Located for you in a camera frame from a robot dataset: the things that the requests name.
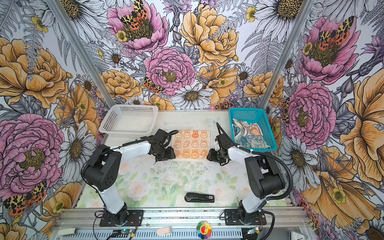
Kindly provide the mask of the orange rabbit print towel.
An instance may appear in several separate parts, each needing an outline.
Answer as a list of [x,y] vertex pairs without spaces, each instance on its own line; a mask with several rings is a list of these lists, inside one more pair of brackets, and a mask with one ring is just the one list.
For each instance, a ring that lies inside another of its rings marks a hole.
[[173,137],[175,161],[204,161],[210,150],[210,131],[179,130]]

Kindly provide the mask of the white plastic basket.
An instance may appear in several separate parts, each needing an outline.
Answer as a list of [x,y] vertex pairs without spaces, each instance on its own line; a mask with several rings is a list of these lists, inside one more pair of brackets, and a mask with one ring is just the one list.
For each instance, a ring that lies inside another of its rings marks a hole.
[[115,137],[148,135],[154,128],[158,110],[150,105],[114,105],[104,117],[99,132]]

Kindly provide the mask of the teal plastic basket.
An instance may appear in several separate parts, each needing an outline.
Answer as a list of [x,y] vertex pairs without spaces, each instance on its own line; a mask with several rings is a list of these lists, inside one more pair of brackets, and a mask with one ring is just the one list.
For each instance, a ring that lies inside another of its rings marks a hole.
[[262,109],[255,108],[231,108],[229,109],[229,117],[230,117],[230,127],[231,127],[231,135],[232,139],[234,139],[233,133],[233,119],[239,121],[246,121],[249,124],[258,124],[262,130],[263,137],[267,144],[271,147],[270,149],[252,149],[256,152],[270,152],[277,150],[278,146],[270,126],[270,123],[267,118],[267,114]]

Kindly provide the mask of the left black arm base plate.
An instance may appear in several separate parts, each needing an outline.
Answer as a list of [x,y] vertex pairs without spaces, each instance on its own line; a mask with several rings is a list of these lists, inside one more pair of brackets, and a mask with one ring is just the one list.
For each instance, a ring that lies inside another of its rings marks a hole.
[[117,214],[104,211],[100,227],[140,227],[142,225],[144,210],[122,209]]

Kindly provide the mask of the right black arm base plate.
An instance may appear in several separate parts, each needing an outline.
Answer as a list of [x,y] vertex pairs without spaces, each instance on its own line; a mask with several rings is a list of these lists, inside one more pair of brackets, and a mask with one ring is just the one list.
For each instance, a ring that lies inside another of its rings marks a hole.
[[242,208],[225,209],[224,218],[227,226],[264,226],[267,224],[264,213],[254,212],[249,214]]

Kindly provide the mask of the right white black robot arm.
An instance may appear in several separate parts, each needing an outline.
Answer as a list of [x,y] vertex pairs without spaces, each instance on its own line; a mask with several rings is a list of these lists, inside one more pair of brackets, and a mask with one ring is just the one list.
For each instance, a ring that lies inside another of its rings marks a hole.
[[246,168],[251,191],[239,202],[236,213],[228,215],[227,225],[265,224],[262,208],[271,200],[287,197],[293,189],[293,177],[288,166],[268,153],[243,148],[225,133],[216,136],[218,149],[210,149],[207,159],[221,166],[231,161]]

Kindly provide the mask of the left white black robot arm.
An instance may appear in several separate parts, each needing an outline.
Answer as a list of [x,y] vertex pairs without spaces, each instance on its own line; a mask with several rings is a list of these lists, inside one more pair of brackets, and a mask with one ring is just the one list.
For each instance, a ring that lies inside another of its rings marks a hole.
[[152,136],[141,137],[139,140],[124,143],[117,147],[98,146],[81,170],[83,180],[97,190],[104,204],[101,226],[139,226],[137,217],[133,217],[127,204],[121,198],[116,187],[116,180],[122,160],[130,160],[142,155],[152,155],[155,162],[168,161],[176,158],[170,146],[172,136],[179,133],[173,130],[167,133],[159,129]]

